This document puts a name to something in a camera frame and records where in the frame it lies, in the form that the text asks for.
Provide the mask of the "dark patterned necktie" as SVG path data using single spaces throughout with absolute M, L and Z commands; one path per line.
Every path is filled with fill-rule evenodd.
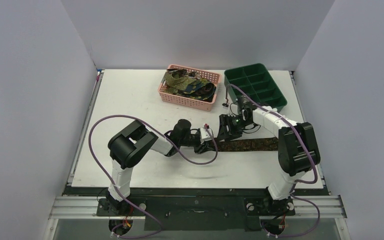
M 272 152 L 278 150 L 276 137 L 216 141 L 216 143 L 219 152 Z

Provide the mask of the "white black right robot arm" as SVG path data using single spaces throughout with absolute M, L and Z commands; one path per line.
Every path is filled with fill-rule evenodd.
M 238 139 L 245 127 L 251 124 L 264 128 L 277 138 L 280 173 L 267 187 L 270 195 L 262 199 L 263 209 L 274 214 L 298 183 L 314 184 L 318 181 L 317 165 L 321 156 L 315 131 L 309 122 L 288 119 L 277 109 L 257 105 L 252 100 L 243 102 L 239 108 L 241 113 L 219 115 L 217 140 L 230 142 Z

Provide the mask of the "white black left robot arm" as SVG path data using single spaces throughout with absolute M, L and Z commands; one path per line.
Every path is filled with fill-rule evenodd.
M 107 146 L 112 159 L 111 179 L 114 184 L 108 188 L 106 199 L 110 201 L 109 208 L 116 215 L 123 215 L 129 210 L 129 201 L 126 198 L 131 193 L 133 167 L 148 151 L 166 157 L 172 157 L 181 147 L 193 148 L 196 154 L 218 152 L 211 128 L 205 124 L 193 133 L 192 125 L 186 119 L 180 119 L 173 129 L 163 136 L 157 136 L 143 122 L 134 120 L 113 136 Z

